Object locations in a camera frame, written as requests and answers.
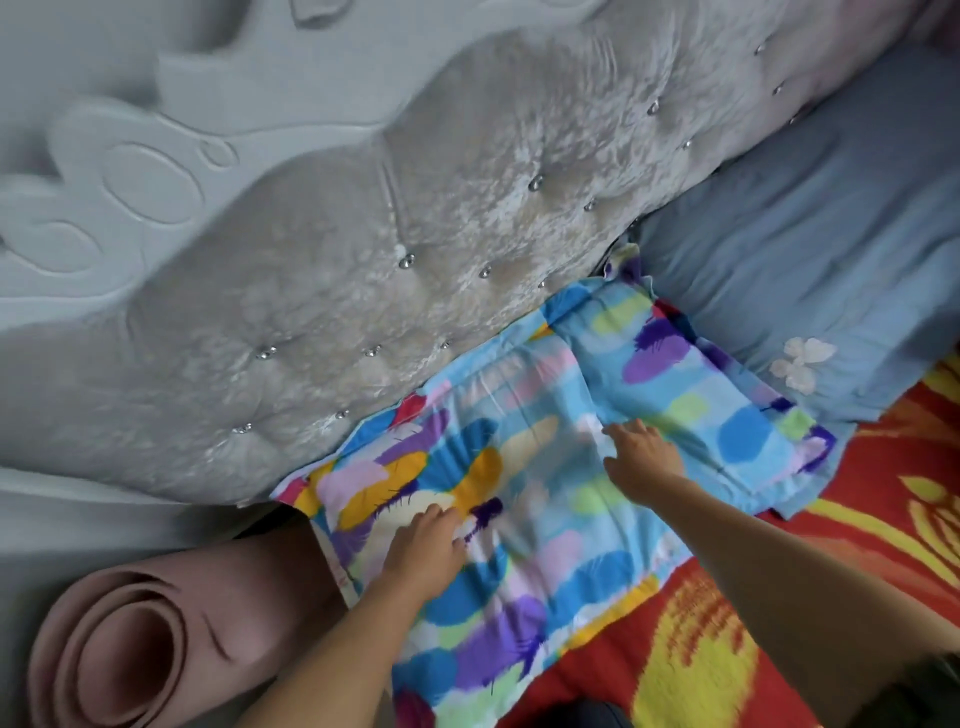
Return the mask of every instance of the person's right hand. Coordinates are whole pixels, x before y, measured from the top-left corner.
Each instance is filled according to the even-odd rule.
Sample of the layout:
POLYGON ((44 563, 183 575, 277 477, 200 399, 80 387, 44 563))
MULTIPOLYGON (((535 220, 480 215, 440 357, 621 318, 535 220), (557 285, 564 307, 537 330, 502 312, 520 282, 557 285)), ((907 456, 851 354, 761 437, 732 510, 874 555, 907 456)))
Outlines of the person's right hand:
POLYGON ((446 591, 467 561, 463 539, 453 534, 464 520, 456 508, 436 503, 398 529, 381 576, 393 580, 420 604, 446 591))
POLYGON ((616 446, 616 457, 603 461, 607 475, 634 503, 647 505, 651 488, 662 487, 664 480, 684 478, 680 451, 664 440, 655 427, 631 420, 623 425, 608 425, 603 431, 616 446))

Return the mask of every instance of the pink fabric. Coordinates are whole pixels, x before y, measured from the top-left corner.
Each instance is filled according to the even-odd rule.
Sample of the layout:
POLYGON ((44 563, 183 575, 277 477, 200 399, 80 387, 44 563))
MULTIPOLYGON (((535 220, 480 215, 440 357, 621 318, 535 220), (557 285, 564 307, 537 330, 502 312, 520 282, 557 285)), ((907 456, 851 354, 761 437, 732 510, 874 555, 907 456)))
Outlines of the pink fabric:
POLYGON ((960 2, 954 2, 930 43, 945 51, 960 51, 960 2))
POLYGON ((40 627, 36 728, 174 728, 276 675, 339 613, 309 524, 97 571, 40 627))

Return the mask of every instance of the colorful pillowcase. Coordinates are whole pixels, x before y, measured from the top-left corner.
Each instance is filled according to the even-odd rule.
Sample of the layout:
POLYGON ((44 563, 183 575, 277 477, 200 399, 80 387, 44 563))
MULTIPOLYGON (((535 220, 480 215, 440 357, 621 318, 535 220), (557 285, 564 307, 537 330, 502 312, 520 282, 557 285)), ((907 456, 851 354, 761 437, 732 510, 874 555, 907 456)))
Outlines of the colorful pillowcase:
POLYGON ((466 517, 468 564, 394 668, 401 726, 493 726, 688 558, 607 479, 603 423, 651 420, 692 477, 752 512, 793 495, 788 476, 828 453, 830 435, 798 407, 685 337, 635 264, 567 287, 277 487, 313 520, 350 604, 427 505, 466 517))

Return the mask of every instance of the red blanket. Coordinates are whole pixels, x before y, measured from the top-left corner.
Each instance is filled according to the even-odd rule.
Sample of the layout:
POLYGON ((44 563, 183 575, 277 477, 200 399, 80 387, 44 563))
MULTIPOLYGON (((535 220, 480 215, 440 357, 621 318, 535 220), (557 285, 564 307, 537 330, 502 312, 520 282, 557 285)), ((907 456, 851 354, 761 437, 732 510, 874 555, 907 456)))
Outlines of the red blanket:
MULTIPOLYGON (((960 624, 960 356, 860 428, 820 499, 790 522, 764 518, 960 624)), ((564 655, 499 728, 583 696, 644 728, 817 725, 696 562, 564 655)))

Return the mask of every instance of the blue pillowcase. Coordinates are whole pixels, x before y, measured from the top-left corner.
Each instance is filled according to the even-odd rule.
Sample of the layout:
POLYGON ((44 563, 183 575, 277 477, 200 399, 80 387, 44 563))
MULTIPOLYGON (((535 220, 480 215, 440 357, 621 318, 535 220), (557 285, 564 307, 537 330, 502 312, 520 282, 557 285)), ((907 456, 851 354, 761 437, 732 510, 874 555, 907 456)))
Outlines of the blue pillowcase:
POLYGON ((631 236, 698 333, 827 426, 877 419, 960 338, 960 59, 894 49, 631 236))

